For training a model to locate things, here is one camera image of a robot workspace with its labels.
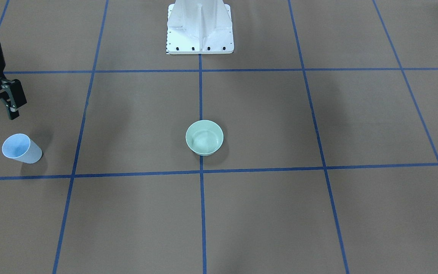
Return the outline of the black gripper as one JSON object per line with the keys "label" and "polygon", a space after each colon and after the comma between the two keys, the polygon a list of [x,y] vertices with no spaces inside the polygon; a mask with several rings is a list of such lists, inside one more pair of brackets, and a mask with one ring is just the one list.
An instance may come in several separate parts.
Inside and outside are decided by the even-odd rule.
{"label": "black gripper", "polygon": [[19,108],[27,103],[21,81],[9,80],[5,75],[0,76],[0,100],[6,107],[8,118],[18,118]]}

